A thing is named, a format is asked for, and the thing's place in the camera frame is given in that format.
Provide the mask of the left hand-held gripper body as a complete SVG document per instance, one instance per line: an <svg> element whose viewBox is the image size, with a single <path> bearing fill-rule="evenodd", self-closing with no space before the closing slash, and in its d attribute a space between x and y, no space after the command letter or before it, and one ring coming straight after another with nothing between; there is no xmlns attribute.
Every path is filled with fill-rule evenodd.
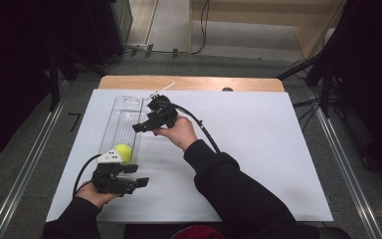
<svg viewBox="0 0 382 239"><path fill-rule="evenodd" d="M127 164L117 160L116 155L117 152L111 149L94 159L96 169L93 172L92 183L99 193L131 194L136 187L136 182L119 176L124 173L123 168Z"/></svg>

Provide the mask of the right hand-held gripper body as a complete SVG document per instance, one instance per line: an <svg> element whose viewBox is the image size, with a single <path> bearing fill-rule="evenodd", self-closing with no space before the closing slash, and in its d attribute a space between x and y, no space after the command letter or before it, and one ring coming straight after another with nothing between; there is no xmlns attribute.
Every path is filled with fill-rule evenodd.
<svg viewBox="0 0 382 239"><path fill-rule="evenodd" d="M148 119L148 123L152 124L154 129L160 128L163 125L166 125L168 128L172 128L176 123L178 112L170 100L166 96L161 95L163 91L174 85L175 83L172 82L167 87L159 91L155 91L148 97L150 103L147 106L151 109L151 113L158 113L157 120Z"/></svg>

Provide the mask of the yellow tennis ball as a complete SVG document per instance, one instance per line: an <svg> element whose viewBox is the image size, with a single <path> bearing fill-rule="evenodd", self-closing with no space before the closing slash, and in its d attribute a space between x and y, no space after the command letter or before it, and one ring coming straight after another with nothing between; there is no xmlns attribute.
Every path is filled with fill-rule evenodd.
<svg viewBox="0 0 382 239"><path fill-rule="evenodd" d="M125 164L131 162L132 159L132 148L127 144L117 144L114 147L117 152L116 159L122 161Z"/></svg>

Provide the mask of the clear plastic container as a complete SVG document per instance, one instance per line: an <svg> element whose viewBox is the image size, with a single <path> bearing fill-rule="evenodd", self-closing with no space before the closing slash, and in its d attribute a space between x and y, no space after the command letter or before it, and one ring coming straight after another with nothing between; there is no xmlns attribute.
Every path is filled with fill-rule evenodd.
<svg viewBox="0 0 382 239"><path fill-rule="evenodd" d="M118 96L115 98L100 144L100 154L114 149L117 144L127 144L132 148L130 163L137 162L141 134L135 132L132 126L143 118L142 106L142 97Z"/></svg>

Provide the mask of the person's left hand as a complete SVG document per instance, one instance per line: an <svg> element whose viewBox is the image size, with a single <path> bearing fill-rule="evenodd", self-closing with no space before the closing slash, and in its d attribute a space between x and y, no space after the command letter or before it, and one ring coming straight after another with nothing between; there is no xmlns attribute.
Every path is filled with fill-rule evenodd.
<svg viewBox="0 0 382 239"><path fill-rule="evenodd" d="M76 192L76 197L83 198L99 209L118 197L118 194L99 193L91 182L85 182Z"/></svg>

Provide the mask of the person's right hand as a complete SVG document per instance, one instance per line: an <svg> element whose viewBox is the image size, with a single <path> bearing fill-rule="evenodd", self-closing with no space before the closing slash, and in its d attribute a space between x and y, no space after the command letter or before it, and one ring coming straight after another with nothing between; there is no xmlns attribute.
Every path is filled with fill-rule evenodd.
<svg viewBox="0 0 382 239"><path fill-rule="evenodd" d="M167 137L174 145L185 151L198 137L192 122L182 116L178 116L175 126L172 128L160 127L153 131L155 135Z"/></svg>

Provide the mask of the person's red garment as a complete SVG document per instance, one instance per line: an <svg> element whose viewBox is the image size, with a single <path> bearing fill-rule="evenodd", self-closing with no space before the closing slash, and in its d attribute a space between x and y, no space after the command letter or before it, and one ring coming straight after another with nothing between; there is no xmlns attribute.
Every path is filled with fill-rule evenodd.
<svg viewBox="0 0 382 239"><path fill-rule="evenodd" d="M176 232L170 239L225 239L225 237L210 226L193 225Z"/></svg>

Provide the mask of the dark cabinet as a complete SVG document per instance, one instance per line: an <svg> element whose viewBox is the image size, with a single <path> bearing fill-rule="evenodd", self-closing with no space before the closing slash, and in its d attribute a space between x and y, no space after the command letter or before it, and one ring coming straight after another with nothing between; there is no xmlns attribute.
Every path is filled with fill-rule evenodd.
<svg viewBox="0 0 382 239"><path fill-rule="evenodd" d="M129 0L88 0L98 58L102 63L124 53L133 17Z"/></svg>

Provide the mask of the black metal stand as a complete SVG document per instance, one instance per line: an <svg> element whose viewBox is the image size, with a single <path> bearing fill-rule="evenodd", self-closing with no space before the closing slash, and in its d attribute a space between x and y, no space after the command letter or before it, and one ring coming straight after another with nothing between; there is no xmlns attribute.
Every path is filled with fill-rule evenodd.
<svg viewBox="0 0 382 239"><path fill-rule="evenodd" d="M298 65L291 67L289 70L277 75L277 79L283 81L296 73L309 68L309 72L304 80L308 87L315 87L319 81L322 81L320 108L325 117L329 118L329 96L332 80L332 65L328 61L328 57L322 51L308 60L303 60Z"/></svg>
<svg viewBox="0 0 382 239"><path fill-rule="evenodd" d="M61 101L58 72L61 72L68 81L74 81L78 76L78 71L75 68L74 63L79 63L101 77L107 75L107 72L97 65L65 48L51 49L49 61L51 112L56 109L58 103Z"/></svg>

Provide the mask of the white table board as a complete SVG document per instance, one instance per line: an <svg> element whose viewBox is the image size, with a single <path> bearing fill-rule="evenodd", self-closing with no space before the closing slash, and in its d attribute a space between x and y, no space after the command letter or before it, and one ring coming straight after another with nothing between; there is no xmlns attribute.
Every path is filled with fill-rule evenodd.
<svg viewBox="0 0 382 239"><path fill-rule="evenodd" d="M93 92L47 218L57 219L73 188L91 178L90 161L99 152L118 96L147 97L143 90ZM169 91L171 102L201 120L219 148L242 171L276 195L298 221L332 218L315 167L287 93ZM99 215L122 223L215 222L218 215L194 186L194 171L167 138L142 135L137 176L149 182L116 198Z"/></svg>

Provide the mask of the light wooden shelf unit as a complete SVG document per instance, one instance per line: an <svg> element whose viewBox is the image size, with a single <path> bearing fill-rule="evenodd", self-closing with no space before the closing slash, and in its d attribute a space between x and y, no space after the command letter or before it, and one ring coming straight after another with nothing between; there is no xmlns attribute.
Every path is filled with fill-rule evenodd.
<svg viewBox="0 0 382 239"><path fill-rule="evenodd" d="M208 55L309 59L346 0L189 0L189 50Z"/></svg>

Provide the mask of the metal floor rail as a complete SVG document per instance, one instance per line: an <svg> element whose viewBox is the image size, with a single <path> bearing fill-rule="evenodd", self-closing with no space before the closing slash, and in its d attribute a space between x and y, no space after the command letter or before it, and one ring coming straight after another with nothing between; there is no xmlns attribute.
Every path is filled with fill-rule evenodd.
<svg viewBox="0 0 382 239"><path fill-rule="evenodd" d="M340 173L345 181L348 192L352 198L357 214L363 224L369 239L382 239L382 230L376 219L370 203L361 188L359 180L352 169L343 146L336 134L331 119L328 119L322 110L317 113L317 118L333 152Z"/></svg>
<svg viewBox="0 0 382 239"><path fill-rule="evenodd" d="M14 177L11 188L0 205L0 239L2 239L5 234L5 231L23 197L34 170L40 161L42 152L53 132L63 107L65 106L67 94L72 88L68 81L62 81L59 84L59 87L61 99L56 103L53 110L45 113L46 118L40 125L40 131L34 137L34 143L29 149L26 157L22 160L22 166Z"/></svg>

